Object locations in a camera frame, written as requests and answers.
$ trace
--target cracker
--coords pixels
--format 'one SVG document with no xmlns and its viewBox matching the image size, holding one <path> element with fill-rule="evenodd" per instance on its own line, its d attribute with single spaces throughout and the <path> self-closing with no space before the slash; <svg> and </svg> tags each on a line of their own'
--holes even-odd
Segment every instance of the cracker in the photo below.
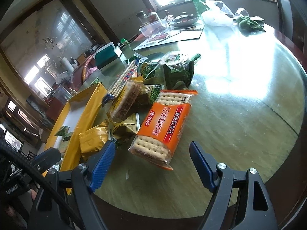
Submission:
<svg viewBox="0 0 307 230">
<path fill-rule="evenodd" d="M 157 97 L 156 102 L 163 105 L 177 105 L 182 103 L 190 103 L 190 97 L 191 96 L 187 94 L 161 92 Z"/>
<path fill-rule="evenodd" d="M 136 136 L 132 145 L 134 151 L 154 160 L 166 162 L 171 157 L 169 149 L 160 141 L 147 136 Z"/>
</svg>

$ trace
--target green snack package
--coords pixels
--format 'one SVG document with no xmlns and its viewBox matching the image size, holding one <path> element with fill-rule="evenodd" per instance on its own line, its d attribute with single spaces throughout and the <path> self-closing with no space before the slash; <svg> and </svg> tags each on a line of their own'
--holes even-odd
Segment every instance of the green snack package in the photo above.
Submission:
<svg viewBox="0 0 307 230">
<path fill-rule="evenodd" d="M 94 81 L 91 83 L 91 85 L 95 85 L 95 84 L 98 84 L 98 83 L 99 83 L 99 78 L 97 77 L 96 79 L 94 79 Z"/>
<path fill-rule="evenodd" d="M 181 85 L 188 88 L 194 75 L 194 65 L 201 58 L 198 53 L 192 58 L 179 51 L 168 52 L 159 63 L 155 71 L 156 77 L 163 77 L 163 83 L 168 90 L 177 89 Z"/>
<path fill-rule="evenodd" d="M 140 72 L 141 72 L 141 75 L 144 77 L 144 80 L 154 77 L 155 70 L 157 67 L 158 67 L 158 63 L 144 62 L 140 67 Z"/>
<path fill-rule="evenodd" d="M 65 137 L 68 133 L 69 126 L 62 126 L 54 136 L 63 136 Z"/>
<path fill-rule="evenodd" d="M 163 88 L 164 85 L 142 85 L 135 102 L 140 105 L 153 104 Z"/>
<path fill-rule="evenodd" d="M 70 138 L 72 137 L 72 134 L 73 134 L 73 131 L 68 132 L 68 133 L 65 135 L 65 137 L 64 137 L 64 139 L 63 139 L 63 142 L 70 140 Z"/>
<path fill-rule="evenodd" d="M 140 55 L 138 53 L 134 53 L 129 59 L 125 60 L 126 64 L 131 63 L 133 60 L 138 60 L 139 63 L 144 62 L 145 60 L 147 60 L 147 57 L 144 57 L 143 55 Z"/>
</svg>

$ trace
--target table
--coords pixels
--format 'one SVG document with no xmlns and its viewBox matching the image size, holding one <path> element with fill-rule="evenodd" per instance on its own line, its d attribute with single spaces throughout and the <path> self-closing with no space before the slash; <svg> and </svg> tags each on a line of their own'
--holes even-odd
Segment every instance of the table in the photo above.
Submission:
<svg viewBox="0 0 307 230">
<path fill-rule="evenodd" d="M 290 160 L 287 157 L 292 156 L 289 153 L 301 140 L 306 74 L 296 57 L 276 39 L 274 29 L 267 25 L 265 29 L 266 33 L 246 37 L 236 27 L 206 26 L 199 40 L 137 50 L 143 56 L 176 50 L 200 53 L 202 58 L 195 66 L 190 86 L 199 94 L 192 99 L 190 115 L 171 161 L 173 171 L 162 170 L 128 151 L 118 151 L 96 195 L 121 209 L 121 214 L 126 211 L 140 217 L 168 219 L 203 215 L 211 193 L 203 187 L 188 152 L 189 143 L 198 141 L 205 152 L 232 169 L 256 168 L 276 206 L 282 192 L 272 191 L 279 188 L 277 181 L 285 179 L 278 170 L 285 169 L 284 164 Z M 123 54 L 130 57 L 138 44 L 126 46 Z M 123 69 L 117 59 L 98 75 L 106 77 L 102 83 L 108 88 Z M 101 119 L 98 115 L 94 124 Z M 290 170 L 297 171 L 301 166 L 295 164 Z M 300 186 L 299 181 L 296 183 L 298 194 L 285 199 L 289 201 L 285 210 L 275 207 L 279 223 L 303 191 L 301 174 L 293 176 L 300 181 Z M 235 203 L 235 192 L 231 204 Z"/>
</svg>

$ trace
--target yellow snack package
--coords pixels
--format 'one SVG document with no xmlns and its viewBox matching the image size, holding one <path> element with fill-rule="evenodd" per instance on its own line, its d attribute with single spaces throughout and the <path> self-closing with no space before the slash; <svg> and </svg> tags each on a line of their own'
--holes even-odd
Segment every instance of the yellow snack package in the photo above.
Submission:
<svg viewBox="0 0 307 230">
<path fill-rule="evenodd" d="M 108 139 L 109 130 L 104 122 L 84 133 L 80 133 L 79 140 L 82 157 L 87 160 L 90 156 L 100 151 Z"/>
</svg>

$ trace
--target chair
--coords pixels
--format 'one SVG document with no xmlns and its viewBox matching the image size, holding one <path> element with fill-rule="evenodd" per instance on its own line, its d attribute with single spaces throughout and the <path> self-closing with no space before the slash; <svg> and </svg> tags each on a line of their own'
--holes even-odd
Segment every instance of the chair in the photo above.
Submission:
<svg viewBox="0 0 307 230">
<path fill-rule="evenodd" d="M 293 15 L 289 0 L 277 0 L 279 31 L 290 40 L 293 37 Z"/>
</svg>

